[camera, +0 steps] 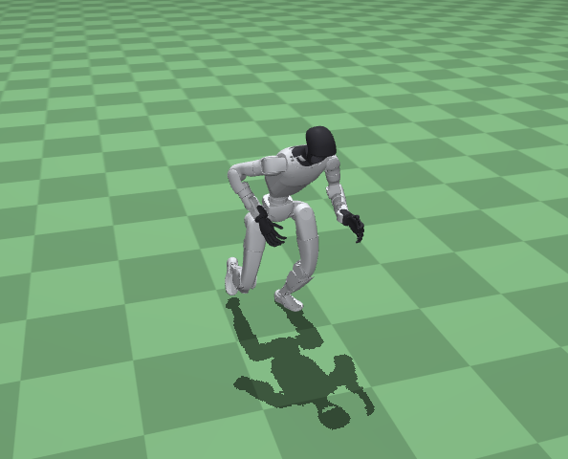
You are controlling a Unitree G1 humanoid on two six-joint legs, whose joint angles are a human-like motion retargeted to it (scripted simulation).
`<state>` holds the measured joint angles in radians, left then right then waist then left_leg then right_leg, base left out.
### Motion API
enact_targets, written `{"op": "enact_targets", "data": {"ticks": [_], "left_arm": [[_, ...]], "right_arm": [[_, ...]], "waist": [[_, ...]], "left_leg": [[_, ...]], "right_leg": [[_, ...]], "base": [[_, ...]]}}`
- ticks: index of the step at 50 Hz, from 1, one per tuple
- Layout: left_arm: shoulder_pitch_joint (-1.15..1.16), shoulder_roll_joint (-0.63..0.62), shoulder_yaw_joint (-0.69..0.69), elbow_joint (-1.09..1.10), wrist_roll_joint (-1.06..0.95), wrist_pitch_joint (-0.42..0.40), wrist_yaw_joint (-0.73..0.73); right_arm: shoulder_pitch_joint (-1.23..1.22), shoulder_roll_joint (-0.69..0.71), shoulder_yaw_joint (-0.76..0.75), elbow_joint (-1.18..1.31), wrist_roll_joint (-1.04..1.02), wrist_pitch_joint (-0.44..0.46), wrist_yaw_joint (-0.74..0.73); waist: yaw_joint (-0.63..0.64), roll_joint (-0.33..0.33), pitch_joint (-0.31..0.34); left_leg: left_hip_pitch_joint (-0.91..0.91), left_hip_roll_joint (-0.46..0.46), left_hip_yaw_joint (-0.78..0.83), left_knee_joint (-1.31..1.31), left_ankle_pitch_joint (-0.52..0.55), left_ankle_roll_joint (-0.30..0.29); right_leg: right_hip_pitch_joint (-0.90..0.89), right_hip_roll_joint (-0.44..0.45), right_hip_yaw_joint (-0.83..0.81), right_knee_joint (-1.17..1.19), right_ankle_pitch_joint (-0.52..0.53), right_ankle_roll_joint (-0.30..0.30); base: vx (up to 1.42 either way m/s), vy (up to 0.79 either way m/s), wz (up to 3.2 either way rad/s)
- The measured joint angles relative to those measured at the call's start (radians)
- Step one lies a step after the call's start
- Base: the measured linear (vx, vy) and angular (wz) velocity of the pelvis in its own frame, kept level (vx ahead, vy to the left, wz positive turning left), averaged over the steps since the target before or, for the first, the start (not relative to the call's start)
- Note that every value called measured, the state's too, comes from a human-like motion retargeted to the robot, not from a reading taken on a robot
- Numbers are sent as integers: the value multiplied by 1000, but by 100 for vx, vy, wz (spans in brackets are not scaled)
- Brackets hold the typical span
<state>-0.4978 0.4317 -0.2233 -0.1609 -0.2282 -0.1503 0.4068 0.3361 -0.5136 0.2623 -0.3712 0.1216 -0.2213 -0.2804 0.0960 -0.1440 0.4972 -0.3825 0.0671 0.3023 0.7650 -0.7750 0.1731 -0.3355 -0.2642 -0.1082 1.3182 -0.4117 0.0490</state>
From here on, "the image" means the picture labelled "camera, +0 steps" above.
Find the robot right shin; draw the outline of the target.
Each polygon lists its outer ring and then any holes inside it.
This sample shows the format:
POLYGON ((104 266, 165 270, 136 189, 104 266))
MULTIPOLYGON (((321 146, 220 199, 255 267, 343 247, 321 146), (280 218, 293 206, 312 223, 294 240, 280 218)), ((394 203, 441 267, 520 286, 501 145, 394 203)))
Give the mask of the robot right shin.
POLYGON ((242 272, 242 267, 241 266, 237 266, 237 265, 230 265, 230 273, 232 276, 232 282, 235 286, 235 288, 241 292, 242 294, 247 294, 249 292, 249 290, 242 290, 241 288, 243 288, 243 286, 241 285, 241 272, 242 272))

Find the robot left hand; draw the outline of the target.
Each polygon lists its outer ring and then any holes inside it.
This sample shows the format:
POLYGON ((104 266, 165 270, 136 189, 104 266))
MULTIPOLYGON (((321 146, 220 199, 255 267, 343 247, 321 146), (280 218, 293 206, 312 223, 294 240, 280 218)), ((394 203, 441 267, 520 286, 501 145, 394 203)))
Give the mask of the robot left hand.
POLYGON ((341 209, 339 212, 343 214, 342 224, 350 227, 351 231, 358 236, 356 243, 359 243, 364 233, 364 223, 359 219, 360 216, 352 214, 347 209, 341 209))

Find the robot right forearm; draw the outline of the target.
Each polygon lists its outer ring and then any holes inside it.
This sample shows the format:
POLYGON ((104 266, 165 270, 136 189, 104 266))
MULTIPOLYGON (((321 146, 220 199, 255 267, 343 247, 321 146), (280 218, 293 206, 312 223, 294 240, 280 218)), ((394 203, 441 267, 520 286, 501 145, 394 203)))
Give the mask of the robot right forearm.
MULTIPOLYGON (((233 191, 239 195, 245 208, 251 213, 255 219, 259 215, 257 206, 262 206, 258 199, 254 196, 250 189, 248 182, 241 182, 239 174, 236 170, 232 169, 228 172, 229 183, 233 191)), ((262 206, 263 207, 263 206, 262 206)))

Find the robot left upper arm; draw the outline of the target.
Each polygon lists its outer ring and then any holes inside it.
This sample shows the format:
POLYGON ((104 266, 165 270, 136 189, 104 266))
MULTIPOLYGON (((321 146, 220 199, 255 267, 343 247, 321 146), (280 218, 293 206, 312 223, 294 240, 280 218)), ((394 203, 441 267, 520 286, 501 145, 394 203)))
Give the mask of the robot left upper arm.
POLYGON ((336 193, 341 193, 339 180, 340 180, 340 161, 335 154, 334 156, 326 158, 326 168, 324 169, 326 179, 328 181, 328 186, 326 187, 326 192, 329 199, 332 198, 336 193))

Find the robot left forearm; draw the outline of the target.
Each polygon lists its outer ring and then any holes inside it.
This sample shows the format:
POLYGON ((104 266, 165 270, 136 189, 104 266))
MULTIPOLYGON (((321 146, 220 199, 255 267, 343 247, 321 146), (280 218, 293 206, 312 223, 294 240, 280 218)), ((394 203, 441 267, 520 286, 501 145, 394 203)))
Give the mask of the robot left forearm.
POLYGON ((344 195, 343 187, 342 187, 341 184, 339 184, 339 185, 340 185, 341 193, 336 193, 335 195, 333 195, 332 198, 331 198, 331 202, 332 202, 332 205, 334 206, 334 211, 335 211, 335 214, 337 216, 337 221, 342 223, 343 214, 341 214, 339 211, 341 209, 347 209, 348 210, 348 206, 346 204, 346 198, 345 198, 345 195, 344 195))

